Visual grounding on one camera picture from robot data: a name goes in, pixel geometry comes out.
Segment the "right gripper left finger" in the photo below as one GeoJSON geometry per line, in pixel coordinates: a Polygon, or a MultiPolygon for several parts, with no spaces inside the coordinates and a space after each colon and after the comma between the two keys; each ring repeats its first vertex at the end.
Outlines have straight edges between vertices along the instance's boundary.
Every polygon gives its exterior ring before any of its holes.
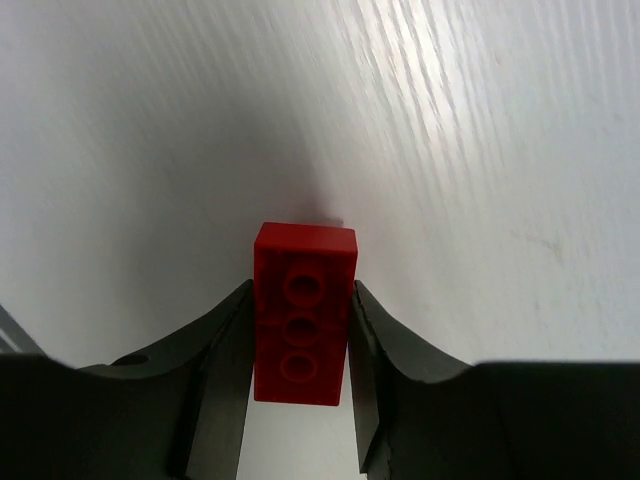
{"type": "Polygon", "coordinates": [[[1,358],[5,479],[233,479],[254,362],[253,286],[111,364],[1,358]]]}

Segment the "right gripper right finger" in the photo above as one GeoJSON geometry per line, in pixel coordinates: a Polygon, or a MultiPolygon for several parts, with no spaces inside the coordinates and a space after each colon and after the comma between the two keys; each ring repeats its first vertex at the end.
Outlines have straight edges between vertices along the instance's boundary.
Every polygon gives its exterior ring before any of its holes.
{"type": "Polygon", "coordinates": [[[635,479],[639,366],[466,364],[392,317],[362,284],[349,366],[369,479],[635,479]]]}

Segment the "red brick lego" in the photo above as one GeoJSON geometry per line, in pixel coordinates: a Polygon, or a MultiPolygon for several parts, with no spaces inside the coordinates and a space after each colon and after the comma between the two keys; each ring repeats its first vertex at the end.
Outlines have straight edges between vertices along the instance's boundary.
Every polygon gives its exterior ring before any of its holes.
{"type": "Polygon", "coordinates": [[[358,258],[354,230],[266,222],[254,242],[254,398],[340,402],[358,258]]]}

